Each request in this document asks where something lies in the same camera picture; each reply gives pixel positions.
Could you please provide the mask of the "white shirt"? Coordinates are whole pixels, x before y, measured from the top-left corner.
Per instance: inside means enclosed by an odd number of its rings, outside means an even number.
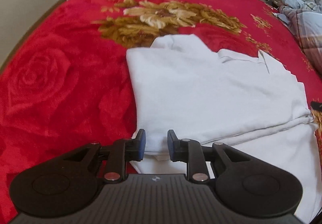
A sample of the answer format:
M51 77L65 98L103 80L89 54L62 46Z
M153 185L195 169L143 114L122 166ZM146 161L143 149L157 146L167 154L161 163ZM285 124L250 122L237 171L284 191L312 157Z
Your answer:
M264 51L251 57L211 51L197 36L164 36L126 53L137 128L146 131L143 174L182 173L171 162L166 136L239 149L298 178L296 216L309 223L321 208L317 125L304 84Z

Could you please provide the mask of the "plaid quilt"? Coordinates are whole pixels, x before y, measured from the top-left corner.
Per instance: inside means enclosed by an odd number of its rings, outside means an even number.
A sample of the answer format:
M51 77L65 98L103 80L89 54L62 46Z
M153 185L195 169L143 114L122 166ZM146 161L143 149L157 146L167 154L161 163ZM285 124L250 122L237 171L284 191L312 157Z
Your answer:
M278 18L297 39L302 52L321 73L321 0L280 0Z

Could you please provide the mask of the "red floral bed blanket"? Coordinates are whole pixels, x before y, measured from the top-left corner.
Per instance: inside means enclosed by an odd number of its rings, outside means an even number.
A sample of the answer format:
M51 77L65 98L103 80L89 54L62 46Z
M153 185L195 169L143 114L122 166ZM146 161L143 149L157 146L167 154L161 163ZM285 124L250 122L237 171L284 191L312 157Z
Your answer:
M17 214L9 186L23 170L90 141L130 137L136 109L126 50L166 34L263 50L321 101L321 76L259 0L69 0L25 40L1 73L1 223Z

